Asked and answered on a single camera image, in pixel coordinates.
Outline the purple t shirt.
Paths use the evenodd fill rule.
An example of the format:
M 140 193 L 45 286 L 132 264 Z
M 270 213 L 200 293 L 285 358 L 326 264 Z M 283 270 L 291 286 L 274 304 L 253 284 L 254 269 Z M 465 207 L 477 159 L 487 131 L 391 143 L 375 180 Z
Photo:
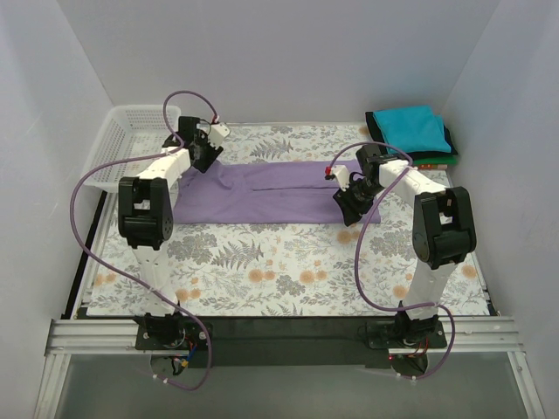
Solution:
M 190 168 L 177 183 L 174 223 L 342 223 L 324 161 L 214 162 Z

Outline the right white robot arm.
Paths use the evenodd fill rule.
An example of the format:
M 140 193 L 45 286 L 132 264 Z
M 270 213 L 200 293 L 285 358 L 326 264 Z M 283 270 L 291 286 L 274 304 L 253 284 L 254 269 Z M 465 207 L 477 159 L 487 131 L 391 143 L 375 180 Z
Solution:
M 359 171 L 332 161 L 325 177 L 339 186 L 334 199 L 345 225 L 369 224 L 390 192 L 412 208 L 411 243 L 418 261 L 410 289 L 391 309 L 393 319 L 367 331 L 380 347 L 426 346 L 430 338 L 441 337 L 440 299 L 457 265 L 477 244 L 471 199 L 465 188 L 446 187 L 420 173 L 401 149 L 380 155 L 378 145 L 356 143 Z

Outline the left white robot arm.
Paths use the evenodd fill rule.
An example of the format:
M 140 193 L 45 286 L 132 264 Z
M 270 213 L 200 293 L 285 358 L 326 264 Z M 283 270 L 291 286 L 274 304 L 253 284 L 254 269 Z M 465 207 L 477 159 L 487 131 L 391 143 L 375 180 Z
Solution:
M 140 267 L 140 280 L 150 292 L 144 314 L 137 319 L 147 337 L 165 348 L 186 346 L 187 332 L 169 279 L 168 241 L 174 229 L 172 187 L 190 168 L 204 173 L 224 151 L 231 130 L 212 121 L 206 130 L 197 117 L 181 116 L 178 129 L 162 144 L 162 157 L 138 175 L 119 180 L 118 228 Z

